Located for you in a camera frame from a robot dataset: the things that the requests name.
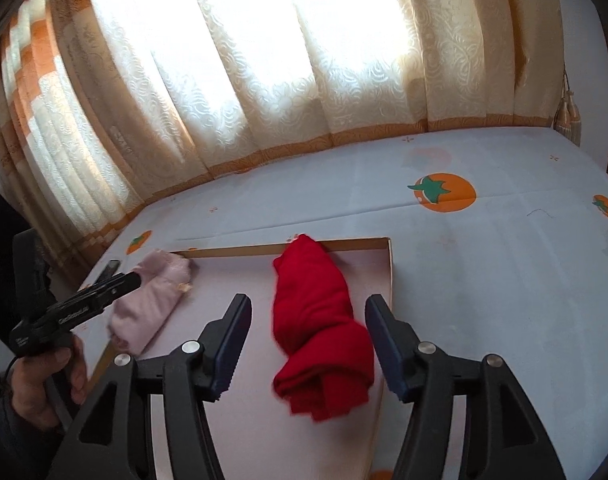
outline sleeve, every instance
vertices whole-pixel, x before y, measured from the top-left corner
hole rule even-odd
[[[0,442],[26,480],[43,480],[62,442],[59,430],[40,431],[15,413],[10,398],[0,400]]]

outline metal bolt head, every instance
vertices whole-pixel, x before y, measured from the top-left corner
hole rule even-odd
[[[130,355],[119,354],[113,362],[118,366],[126,366],[128,363],[130,363]]]
[[[430,341],[422,341],[419,345],[417,345],[417,349],[422,353],[422,354],[434,354],[435,351],[437,350],[437,346],[435,346],[433,343],[431,343]]]
[[[185,354],[194,354],[200,349],[200,344],[197,341],[187,341],[182,345],[182,352]]]
[[[499,368],[504,364],[504,359],[502,359],[499,355],[489,354],[486,356],[486,362],[493,368]]]

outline human hand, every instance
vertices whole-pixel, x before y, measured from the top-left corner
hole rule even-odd
[[[84,346],[77,336],[73,336],[73,341],[73,352],[69,348],[59,348],[37,356],[23,357],[15,364],[11,377],[11,406],[19,416],[38,430],[51,430],[60,424],[47,399],[44,381],[62,370],[71,359],[71,398],[76,404],[82,404],[86,399]]]

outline cable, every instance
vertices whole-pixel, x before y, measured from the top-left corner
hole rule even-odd
[[[3,386],[6,387],[6,385],[8,384],[8,375],[9,373],[11,373],[11,368],[13,368],[13,365],[15,364],[15,361],[18,360],[18,357],[15,356],[11,359],[11,362],[9,362],[8,366],[6,367],[6,371],[4,372],[4,378],[3,378]]]

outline orange fruit print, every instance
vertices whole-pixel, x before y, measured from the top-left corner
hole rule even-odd
[[[129,244],[129,248],[126,249],[126,254],[132,254],[135,251],[137,251],[140,247],[142,247],[142,245],[144,245],[144,242],[146,240],[148,240],[148,238],[151,236],[152,232],[153,231],[144,231],[137,238],[133,238],[132,242]]]
[[[593,205],[599,209],[606,218],[608,218],[608,198],[604,195],[595,195],[593,197]]]
[[[390,480],[393,478],[392,471],[376,471],[370,474],[369,480]]]
[[[421,205],[438,213],[461,211],[478,197],[468,180],[451,173],[429,174],[408,188]]]

